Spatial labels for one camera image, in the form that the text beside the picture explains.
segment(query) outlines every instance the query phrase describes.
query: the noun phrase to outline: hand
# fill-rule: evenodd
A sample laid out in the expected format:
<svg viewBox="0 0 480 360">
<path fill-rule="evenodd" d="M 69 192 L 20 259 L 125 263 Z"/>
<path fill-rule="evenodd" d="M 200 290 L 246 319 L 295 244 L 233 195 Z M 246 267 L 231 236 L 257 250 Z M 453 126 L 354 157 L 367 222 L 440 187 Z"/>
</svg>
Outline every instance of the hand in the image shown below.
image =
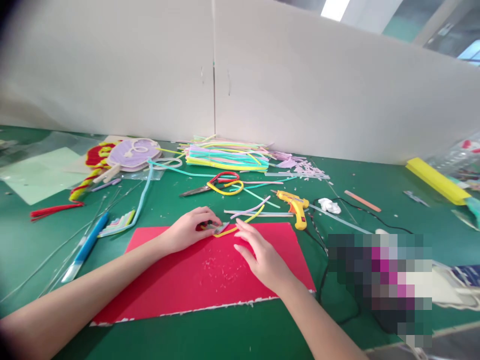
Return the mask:
<svg viewBox="0 0 480 360">
<path fill-rule="evenodd" d="M 208 206 L 197 207 L 181 216 L 170 228 L 155 240 L 161 244 L 166 254 L 176 253 L 195 244 L 197 241 L 212 236 L 215 229 L 196 231 L 198 224 L 211 220 L 215 225 L 222 222 Z"/>
<path fill-rule="evenodd" d="M 297 282 L 297 278 L 289 269 L 272 244 L 251 225 L 236 219 L 238 232 L 234 235 L 248 242 L 255 252 L 255 257 L 244 246 L 233 245 L 250 266 L 251 272 L 274 293 L 280 296 L 290 284 Z"/>
</svg>

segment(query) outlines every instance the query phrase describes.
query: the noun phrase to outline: white cotton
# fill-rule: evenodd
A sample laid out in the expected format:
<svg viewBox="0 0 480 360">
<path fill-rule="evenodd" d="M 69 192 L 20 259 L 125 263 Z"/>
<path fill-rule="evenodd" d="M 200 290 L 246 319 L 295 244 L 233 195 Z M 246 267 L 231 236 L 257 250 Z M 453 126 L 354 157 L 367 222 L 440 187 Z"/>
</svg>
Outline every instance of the white cotton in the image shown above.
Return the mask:
<svg viewBox="0 0 480 360">
<path fill-rule="evenodd" d="M 321 209 L 323 211 L 328 211 L 329 213 L 332 214 L 340 214 L 342 212 L 342 209 L 340 209 L 340 206 L 336 203 L 330 200 L 329 198 L 321 198 L 318 200 L 318 203 L 321 206 Z"/>
</svg>

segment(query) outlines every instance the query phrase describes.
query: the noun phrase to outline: finger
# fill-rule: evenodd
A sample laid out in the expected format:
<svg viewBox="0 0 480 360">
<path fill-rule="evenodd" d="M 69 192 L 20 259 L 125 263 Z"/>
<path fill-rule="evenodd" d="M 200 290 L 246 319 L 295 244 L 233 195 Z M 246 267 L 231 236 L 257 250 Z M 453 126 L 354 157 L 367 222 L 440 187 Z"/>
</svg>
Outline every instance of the finger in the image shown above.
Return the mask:
<svg viewBox="0 0 480 360">
<path fill-rule="evenodd" d="M 200 207 L 194 208 L 190 212 L 192 214 L 201 214 L 201 213 L 206 213 L 206 212 L 211 212 L 213 214 L 213 211 L 210 210 L 210 208 L 208 206 L 200 206 Z"/>
<path fill-rule="evenodd" d="M 205 229 L 202 231 L 197 231 L 196 236 L 197 236 L 197 241 L 202 240 L 208 237 L 211 237 L 213 234 L 215 234 L 216 229 Z"/>
<path fill-rule="evenodd" d="M 259 238 L 263 240 L 262 235 L 259 233 L 259 231 L 254 228 L 252 225 L 247 224 L 245 221 L 239 219 L 238 217 L 236 218 L 236 227 L 239 228 L 240 230 L 250 232 L 252 234 L 258 235 Z"/>
<path fill-rule="evenodd" d="M 258 262 L 257 260 L 255 260 L 252 253 L 246 247 L 241 245 L 234 244 L 233 247 L 240 253 L 240 255 L 243 256 L 248 266 L 253 271 L 254 267 L 258 264 Z"/>
<path fill-rule="evenodd" d="M 212 222 L 220 225 L 222 221 L 213 212 L 202 212 L 193 216 L 194 224 L 200 224 L 211 220 Z"/>
<path fill-rule="evenodd" d="M 252 234 L 249 231 L 241 230 L 241 231 L 236 232 L 235 235 L 233 235 L 233 236 L 236 237 L 236 238 L 242 238 L 247 243 L 249 243 L 251 248 L 253 249 L 253 252 L 257 256 L 262 251 L 262 249 L 264 248 L 262 246 L 262 243 L 259 241 L 258 237 L 255 234 Z"/>
</svg>

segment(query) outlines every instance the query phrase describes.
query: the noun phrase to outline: red craft board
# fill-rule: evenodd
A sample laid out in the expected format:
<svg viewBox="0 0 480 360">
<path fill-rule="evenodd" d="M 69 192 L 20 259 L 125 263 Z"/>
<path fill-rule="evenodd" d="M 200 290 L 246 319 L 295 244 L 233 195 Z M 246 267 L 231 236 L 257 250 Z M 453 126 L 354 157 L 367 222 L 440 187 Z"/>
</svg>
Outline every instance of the red craft board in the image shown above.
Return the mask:
<svg viewBox="0 0 480 360">
<path fill-rule="evenodd" d="M 315 291 L 307 263 L 288 222 L 253 226 L 269 241 L 293 274 Z M 168 227 L 136 229 L 125 252 L 167 230 Z M 250 245 L 235 233 L 209 237 L 187 249 L 168 255 L 140 275 L 97 316 L 91 325 L 155 318 L 277 298 L 251 272 L 234 244 Z"/>
</svg>

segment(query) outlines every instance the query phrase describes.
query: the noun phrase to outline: pen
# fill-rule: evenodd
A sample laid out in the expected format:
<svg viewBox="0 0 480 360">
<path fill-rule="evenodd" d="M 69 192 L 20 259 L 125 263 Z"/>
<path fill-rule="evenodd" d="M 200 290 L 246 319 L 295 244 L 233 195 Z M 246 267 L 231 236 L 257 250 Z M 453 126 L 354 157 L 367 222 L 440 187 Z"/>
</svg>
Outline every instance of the pen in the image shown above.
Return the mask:
<svg viewBox="0 0 480 360">
<path fill-rule="evenodd" d="M 90 251 L 95 245 L 97 241 L 97 236 L 99 232 L 105 227 L 105 224 L 109 220 L 109 213 L 108 211 L 102 215 L 100 220 L 96 223 L 95 227 L 91 231 L 90 235 L 88 235 L 85 243 L 81 247 L 80 251 L 78 252 L 75 260 L 73 260 L 72 264 L 66 270 L 65 276 L 61 280 L 62 283 L 71 282 L 77 276 L 80 268 L 82 267 L 85 260 L 88 258 Z"/>
</svg>

